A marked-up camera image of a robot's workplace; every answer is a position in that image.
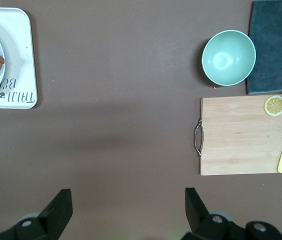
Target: blue cloth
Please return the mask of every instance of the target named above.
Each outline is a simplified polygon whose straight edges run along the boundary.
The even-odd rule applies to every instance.
[[[256,0],[249,37],[256,62],[247,78],[248,94],[282,91],[282,0]]]

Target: cutting board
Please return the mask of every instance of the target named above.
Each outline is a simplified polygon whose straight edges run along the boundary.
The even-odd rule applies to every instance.
[[[278,173],[282,114],[264,111],[273,95],[202,99],[201,175]]]

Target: table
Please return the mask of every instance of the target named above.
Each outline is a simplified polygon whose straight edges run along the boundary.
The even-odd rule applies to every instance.
[[[200,57],[216,33],[248,32],[251,0],[0,1],[31,20],[38,103],[0,109],[0,232],[70,188],[61,240],[178,240],[185,188],[242,227],[282,232],[282,174],[201,176]]]

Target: metal handle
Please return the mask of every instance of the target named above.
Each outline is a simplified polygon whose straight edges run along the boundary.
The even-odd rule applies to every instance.
[[[201,135],[201,146],[198,149],[198,147],[197,147],[197,129],[199,129],[199,128],[201,128],[202,135]],[[199,157],[202,156],[201,150],[202,150],[202,146],[203,146],[203,138],[204,138],[204,133],[203,133],[203,126],[202,126],[202,119],[200,118],[199,122],[197,123],[195,130],[194,130],[194,147],[195,147]]]

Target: lemon half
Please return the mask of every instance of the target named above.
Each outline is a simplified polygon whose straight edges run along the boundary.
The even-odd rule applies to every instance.
[[[264,104],[265,112],[270,116],[282,114],[282,96],[274,95],[269,97]]]

